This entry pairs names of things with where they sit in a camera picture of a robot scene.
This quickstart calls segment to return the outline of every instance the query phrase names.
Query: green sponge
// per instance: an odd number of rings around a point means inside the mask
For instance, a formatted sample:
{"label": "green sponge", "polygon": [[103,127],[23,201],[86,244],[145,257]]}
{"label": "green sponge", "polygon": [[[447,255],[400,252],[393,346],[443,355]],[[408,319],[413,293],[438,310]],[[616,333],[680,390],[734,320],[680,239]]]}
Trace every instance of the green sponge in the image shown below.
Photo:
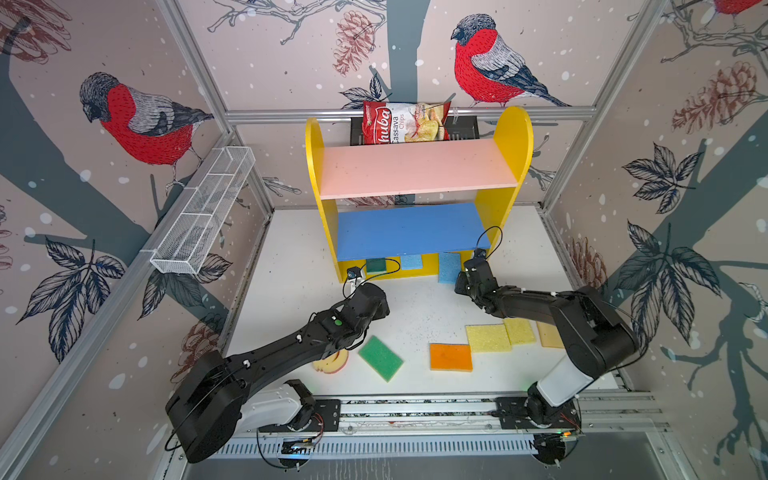
{"label": "green sponge", "polygon": [[371,340],[368,340],[368,343],[360,349],[360,356],[387,382],[395,376],[402,365],[402,359],[375,336],[372,336]]}

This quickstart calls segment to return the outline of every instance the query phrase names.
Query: apple slice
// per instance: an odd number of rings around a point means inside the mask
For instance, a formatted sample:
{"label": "apple slice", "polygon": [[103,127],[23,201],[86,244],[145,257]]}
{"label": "apple slice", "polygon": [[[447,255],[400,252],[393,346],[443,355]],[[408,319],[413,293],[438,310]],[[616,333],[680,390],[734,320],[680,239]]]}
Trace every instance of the apple slice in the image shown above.
{"label": "apple slice", "polygon": [[347,350],[339,350],[326,359],[312,362],[312,367],[318,372],[336,373],[346,365],[348,359],[349,352]]}

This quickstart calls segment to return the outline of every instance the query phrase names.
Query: blue shelf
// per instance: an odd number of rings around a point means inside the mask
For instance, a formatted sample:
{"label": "blue shelf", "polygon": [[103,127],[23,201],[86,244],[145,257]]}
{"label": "blue shelf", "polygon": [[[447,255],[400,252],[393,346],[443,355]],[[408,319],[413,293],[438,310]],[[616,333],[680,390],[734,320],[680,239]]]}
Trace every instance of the blue shelf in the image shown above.
{"label": "blue shelf", "polygon": [[[339,262],[473,250],[485,228],[474,204],[425,205],[339,214]],[[491,247],[488,236],[481,248]]]}

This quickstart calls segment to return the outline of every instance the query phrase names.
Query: cassava chips bag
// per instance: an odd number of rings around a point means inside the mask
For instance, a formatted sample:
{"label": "cassava chips bag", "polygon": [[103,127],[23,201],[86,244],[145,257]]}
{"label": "cassava chips bag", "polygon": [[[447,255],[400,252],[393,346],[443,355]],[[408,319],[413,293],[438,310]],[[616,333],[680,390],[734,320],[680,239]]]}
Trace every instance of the cassava chips bag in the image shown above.
{"label": "cassava chips bag", "polygon": [[446,104],[398,104],[367,101],[362,106],[362,136],[366,145],[448,140]]}

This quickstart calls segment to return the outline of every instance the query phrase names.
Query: white wire basket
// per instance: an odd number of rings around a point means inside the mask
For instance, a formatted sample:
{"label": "white wire basket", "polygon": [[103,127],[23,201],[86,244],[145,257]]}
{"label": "white wire basket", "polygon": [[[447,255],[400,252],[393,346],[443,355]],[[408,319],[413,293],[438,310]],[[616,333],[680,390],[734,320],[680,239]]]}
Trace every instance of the white wire basket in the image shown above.
{"label": "white wire basket", "polygon": [[162,273],[200,272],[205,257],[243,188],[255,158],[248,147],[224,147],[195,187],[182,213],[152,255]]}

